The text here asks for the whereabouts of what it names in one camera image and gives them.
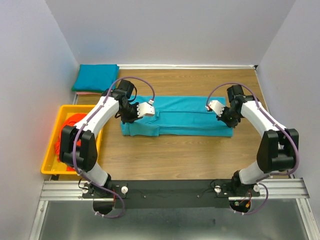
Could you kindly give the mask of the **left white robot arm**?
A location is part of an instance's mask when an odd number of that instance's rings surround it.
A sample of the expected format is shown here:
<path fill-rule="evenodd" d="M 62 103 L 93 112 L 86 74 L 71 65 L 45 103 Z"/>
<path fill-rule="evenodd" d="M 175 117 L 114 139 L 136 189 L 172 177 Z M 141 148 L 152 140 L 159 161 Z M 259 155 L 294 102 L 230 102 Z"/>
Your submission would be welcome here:
<path fill-rule="evenodd" d="M 121 80 L 118 87 L 102 94 L 98 103 L 73 126 L 61 130 L 59 159 L 83 178 L 91 181 L 93 191 L 101 198 L 112 193 L 112 177 L 98 164 L 96 138 L 111 117 L 122 123 L 138 120 L 138 103 L 132 103 L 131 95 L 137 88 L 128 80 Z"/>

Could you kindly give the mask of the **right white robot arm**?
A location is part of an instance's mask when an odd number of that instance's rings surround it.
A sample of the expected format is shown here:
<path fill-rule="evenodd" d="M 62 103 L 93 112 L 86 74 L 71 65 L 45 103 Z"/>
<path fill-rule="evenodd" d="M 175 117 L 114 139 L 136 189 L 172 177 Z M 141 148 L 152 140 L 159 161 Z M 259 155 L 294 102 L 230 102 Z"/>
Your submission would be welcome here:
<path fill-rule="evenodd" d="M 229 106 L 218 100 L 208 101 L 206 106 L 227 127 L 234 129 L 241 119 L 247 119 L 261 136 L 256 160 L 236 171 L 231 178 L 230 191 L 236 196 L 243 195 L 268 177 L 294 173 L 300 163 L 298 131 L 280 124 L 254 93 L 246 95 L 243 89 L 242 84 L 227 89 Z"/>

